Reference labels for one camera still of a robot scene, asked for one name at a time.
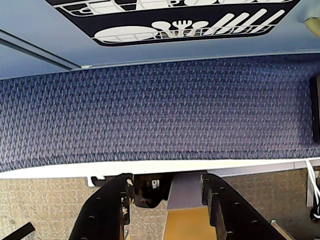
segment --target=carpeted floor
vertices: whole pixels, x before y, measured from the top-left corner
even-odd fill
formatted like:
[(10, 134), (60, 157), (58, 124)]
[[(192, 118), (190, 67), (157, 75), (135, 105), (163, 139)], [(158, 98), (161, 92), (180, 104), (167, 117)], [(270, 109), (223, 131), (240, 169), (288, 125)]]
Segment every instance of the carpeted floor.
[[(307, 171), (291, 170), (225, 178), (268, 220), (277, 219), (297, 240), (320, 237), (306, 208)], [(0, 239), (32, 222), (36, 240), (66, 240), (79, 210), (95, 191), (83, 178), (0, 180)], [(165, 201), (155, 209), (131, 206), (132, 240), (161, 240)]]

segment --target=blue panel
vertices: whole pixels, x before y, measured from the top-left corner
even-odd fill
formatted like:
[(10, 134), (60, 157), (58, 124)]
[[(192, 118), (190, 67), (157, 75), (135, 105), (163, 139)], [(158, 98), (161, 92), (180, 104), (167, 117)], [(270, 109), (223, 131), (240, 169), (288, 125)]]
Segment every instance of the blue panel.
[(0, 79), (63, 71), (60, 67), (0, 45)]
[(308, 53), (320, 52), (320, 40), (303, 24), (317, 2), (301, 0), (270, 33), (245, 38), (100, 46), (45, 0), (0, 2), (0, 28), (79, 65)]

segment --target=sticker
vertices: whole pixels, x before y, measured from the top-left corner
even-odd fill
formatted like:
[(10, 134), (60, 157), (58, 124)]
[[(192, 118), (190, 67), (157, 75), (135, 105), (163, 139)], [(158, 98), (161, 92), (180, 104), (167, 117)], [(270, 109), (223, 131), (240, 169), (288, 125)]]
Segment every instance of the sticker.
[(269, 33), (299, 0), (47, 0), (102, 46)]

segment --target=utensil icon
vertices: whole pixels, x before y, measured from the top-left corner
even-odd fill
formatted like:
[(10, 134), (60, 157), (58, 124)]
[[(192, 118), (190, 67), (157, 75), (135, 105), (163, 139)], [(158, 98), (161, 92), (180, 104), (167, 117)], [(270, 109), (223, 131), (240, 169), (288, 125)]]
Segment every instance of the utensil icon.
[(194, 24), (192, 24), (192, 30), (185, 35), (186, 37), (192, 37), (196, 34), (197, 29), (201, 29), (206, 27), (209, 24), (208, 21), (197, 21)]
[(159, 32), (147, 26), (116, 26), (98, 31), (94, 38), (101, 42), (136, 42), (155, 38)]
[(265, 20), (263, 23), (261, 23), (260, 26), (257, 26), (255, 29), (253, 29), (250, 33), (254, 34), (254, 33), (258, 32), (259, 30), (263, 29), (265, 25), (272, 23), (274, 20), (279, 18), (281, 15), (283, 15), (285, 12), (286, 12), (285, 10), (281, 9), (280, 11), (278, 11), (274, 15), (272, 15), (270, 18)]
[(172, 32), (169, 30), (171, 24), (167, 21), (154, 21), (153, 23), (151, 23), (151, 26), (155, 29), (160, 29), (164, 31), (169, 38), (175, 37), (174, 34), (172, 34)]
[(203, 35), (212, 35), (216, 32), (218, 28), (221, 28), (223, 25), (225, 25), (227, 22), (229, 22), (231, 19), (234, 18), (233, 13), (227, 13), (224, 15), (223, 18), (221, 18), (219, 21), (217, 21), (212, 27), (208, 29)]
[(177, 35), (178, 38), (183, 38), (184, 37), (184, 30), (191, 26), (192, 21), (191, 20), (178, 20), (174, 21), (172, 25), (179, 29), (179, 33)]
[(224, 34), (228, 32), (230, 29), (232, 29), (234, 26), (237, 26), (237, 24), (241, 23), (243, 20), (245, 20), (249, 16), (250, 14), (247, 12), (241, 13), (239, 16), (237, 16), (235, 19), (229, 22), (225, 27), (219, 30), (216, 34)]
[(174, 8), (176, 4), (180, 3), (180, 0), (167, 0), (167, 2), (171, 8)]
[(262, 8), (259, 11), (257, 11), (252, 17), (250, 17), (247, 21), (245, 21), (241, 27), (238, 27), (235, 31), (233, 31), (234, 34), (236, 33), (240, 33), (241, 31), (243, 31), (244, 29), (246, 29), (246, 27), (250, 26), (251, 24), (253, 24), (255, 21), (257, 21), (259, 18), (261, 18), (263, 15), (265, 15), (267, 13), (267, 9)]

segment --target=bolt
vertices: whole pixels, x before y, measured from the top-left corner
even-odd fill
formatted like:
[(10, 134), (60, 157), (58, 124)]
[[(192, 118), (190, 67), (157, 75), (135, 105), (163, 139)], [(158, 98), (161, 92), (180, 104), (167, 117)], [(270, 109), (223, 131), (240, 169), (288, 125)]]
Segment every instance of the bolt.
[(133, 186), (132, 180), (130, 178), (126, 179), (126, 182), (128, 183), (128, 186)]

